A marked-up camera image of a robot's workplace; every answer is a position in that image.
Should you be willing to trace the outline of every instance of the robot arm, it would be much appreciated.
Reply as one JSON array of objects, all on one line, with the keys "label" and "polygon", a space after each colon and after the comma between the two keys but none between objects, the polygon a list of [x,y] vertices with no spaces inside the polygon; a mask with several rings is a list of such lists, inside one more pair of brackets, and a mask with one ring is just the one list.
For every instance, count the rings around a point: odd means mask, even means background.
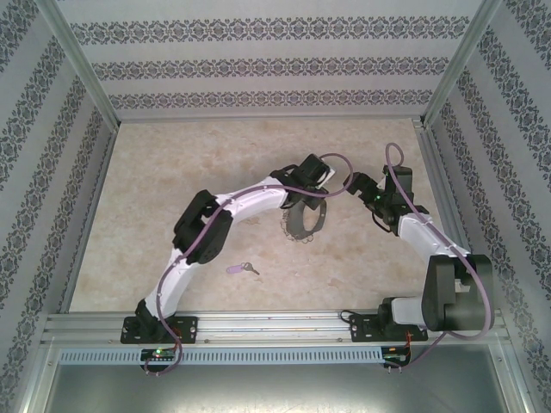
[{"label": "robot arm", "polygon": [[[413,202],[412,170],[393,166],[393,171]],[[432,331],[481,330],[486,313],[480,291],[451,248],[455,247],[467,258],[487,292],[492,291],[490,260],[486,256],[471,255],[442,233],[437,235],[429,212],[422,206],[415,206],[419,215],[412,211],[397,190],[387,166],[383,173],[385,178],[378,184],[369,176],[356,172],[348,191],[351,194],[359,191],[359,198],[371,211],[373,219],[382,219],[389,227],[388,232],[407,241],[417,251],[427,265],[427,275],[422,296],[383,300],[378,311],[381,329],[389,324],[413,324]]]},{"label": "robot arm", "polygon": [[[285,185],[327,194],[323,186],[334,173],[335,171],[321,159],[309,155],[299,166],[289,165],[281,170],[275,170],[270,176],[248,188]],[[164,334],[164,328],[158,321],[157,299],[159,298],[161,315],[164,318],[172,316],[176,312],[180,297],[193,278],[195,269],[212,261],[220,253],[232,225],[269,209],[289,208],[298,202],[304,202],[308,207],[316,209],[322,202],[320,198],[297,194],[284,188],[265,188],[234,200],[237,194],[248,188],[218,195],[211,195],[207,190],[203,190],[195,196],[176,223],[175,237],[172,241],[174,248],[166,267],[173,268],[163,281],[160,296],[158,297],[157,284],[151,293],[139,302],[136,309],[139,322],[150,336],[161,337]],[[224,206],[213,222],[208,223],[208,231],[191,253],[185,259],[177,261],[199,237],[214,211],[228,200],[232,201]]]}]

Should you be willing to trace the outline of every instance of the patterned wallpaper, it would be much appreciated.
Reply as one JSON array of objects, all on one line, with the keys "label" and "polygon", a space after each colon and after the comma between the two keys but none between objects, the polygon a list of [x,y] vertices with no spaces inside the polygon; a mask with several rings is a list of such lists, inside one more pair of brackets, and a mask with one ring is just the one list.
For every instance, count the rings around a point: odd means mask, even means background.
[{"label": "patterned wallpaper", "polygon": [[97,202],[110,131],[31,0],[0,2],[0,411],[24,389]]},{"label": "patterned wallpaper", "polygon": [[480,0],[58,3],[122,120],[420,115]]},{"label": "patterned wallpaper", "polygon": [[471,247],[499,278],[537,411],[551,411],[549,33],[550,1],[502,3],[432,125]]}]

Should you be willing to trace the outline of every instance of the marble floor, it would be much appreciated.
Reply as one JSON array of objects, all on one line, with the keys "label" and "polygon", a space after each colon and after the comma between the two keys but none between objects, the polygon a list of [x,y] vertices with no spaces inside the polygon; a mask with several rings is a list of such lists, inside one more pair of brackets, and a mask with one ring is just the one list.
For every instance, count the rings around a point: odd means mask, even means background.
[{"label": "marble floor", "polygon": [[[173,227],[195,194],[259,182],[309,153],[340,152],[355,170],[382,178],[389,141],[413,169],[415,201],[439,223],[410,120],[259,120],[123,124],[78,276],[71,311],[133,311],[170,256]],[[328,159],[340,188],[346,165]],[[282,211],[235,225],[220,255],[198,268],[181,310],[375,308],[384,297],[423,290],[425,267],[406,243],[377,228],[360,200],[327,201],[310,243],[287,239]],[[260,275],[227,274],[252,262]]]}]

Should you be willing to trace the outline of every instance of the enclosure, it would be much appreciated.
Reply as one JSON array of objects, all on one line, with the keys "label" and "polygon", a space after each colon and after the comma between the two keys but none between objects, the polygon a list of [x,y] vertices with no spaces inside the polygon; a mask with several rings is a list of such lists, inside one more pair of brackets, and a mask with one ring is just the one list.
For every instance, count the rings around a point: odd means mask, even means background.
[{"label": "enclosure", "polygon": [[[550,8],[3,0],[0,411],[551,410]],[[195,194],[311,153],[379,181],[389,142],[415,204],[490,258],[487,336],[447,336],[390,375],[379,364],[403,341],[351,340],[340,311],[423,293],[426,263],[345,193],[302,240],[281,209],[233,225],[177,305],[198,317],[184,366],[144,375],[157,346],[122,344],[122,322],[164,272]],[[349,171],[327,163],[334,192]],[[242,262],[259,274],[228,274]]]}]

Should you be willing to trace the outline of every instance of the white arm segment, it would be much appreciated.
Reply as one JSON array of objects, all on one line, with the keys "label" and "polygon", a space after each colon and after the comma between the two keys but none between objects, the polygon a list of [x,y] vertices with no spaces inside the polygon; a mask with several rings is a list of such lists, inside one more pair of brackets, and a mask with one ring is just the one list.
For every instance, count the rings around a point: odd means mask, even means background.
[{"label": "white arm segment", "polygon": [[[282,183],[279,182],[277,179],[268,176],[256,185],[251,185],[248,188],[281,184]],[[216,195],[216,200],[221,205],[222,202],[229,198],[232,198],[245,189],[231,192],[230,194]],[[279,208],[281,205],[283,205],[283,202],[285,202],[286,199],[287,191],[285,189],[264,189],[244,195],[233,201],[231,204],[225,206],[224,209],[232,214],[232,225],[235,225],[239,221],[247,219],[253,215],[256,215],[257,213],[261,213],[262,211]],[[170,260],[166,268],[168,268],[181,254],[182,252],[180,250],[172,249],[172,254],[170,254]],[[183,292],[193,278],[193,274],[195,272],[194,269],[196,267],[199,267],[199,264],[194,263],[188,265],[185,259],[181,260],[178,265],[174,267],[164,279],[160,297],[161,312],[163,314],[163,317],[170,317],[176,312],[178,301],[180,300],[180,297],[182,297]],[[157,289],[158,283],[155,288],[153,288],[153,291],[151,291],[151,293],[145,298],[145,306],[154,317],[158,318],[156,301]]]},{"label": "white arm segment", "polygon": [[[434,225],[432,217],[426,213],[422,214],[424,218]],[[455,256],[444,245],[426,225],[423,224],[415,213],[408,213],[400,217],[398,223],[398,236],[407,241],[423,258],[426,265],[429,264],[430,256]],[[457,250],[466,256],[469,251],[454,243],[446,237]],[[403,299],[394,299],[392,302],[393,319],[396,324],[416,324],[424,326],[423,313],[421,311],[421,297],[408,297]]]}]

